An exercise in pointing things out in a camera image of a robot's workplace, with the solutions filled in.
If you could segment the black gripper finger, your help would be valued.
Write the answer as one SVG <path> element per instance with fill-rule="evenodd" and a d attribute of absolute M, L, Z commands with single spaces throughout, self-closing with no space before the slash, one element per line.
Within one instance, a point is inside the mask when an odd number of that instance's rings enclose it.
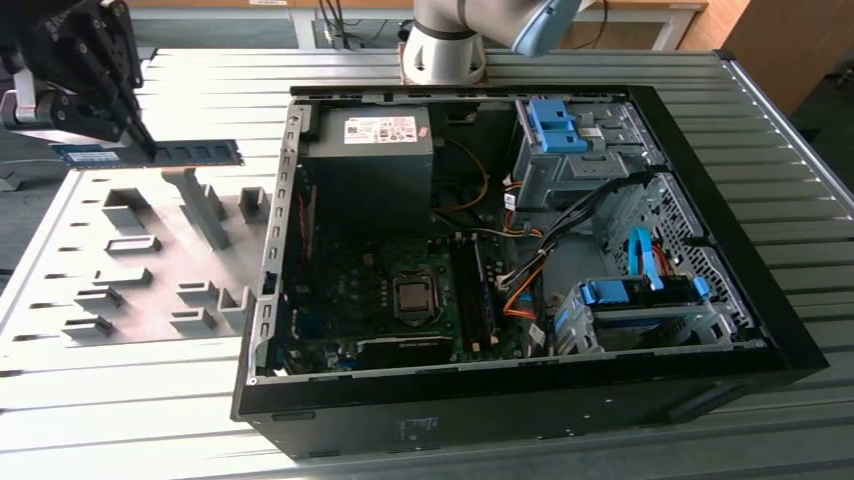
<path fill-rule="evenodd" d="M 150 164 L 157 147 L 141 121 L 134 90 L 141 67 L 122 1 L 78 1 L 50 19 L 58 79 L 84 120 L 81 134 L 132 150 L 128 164 Z"/>

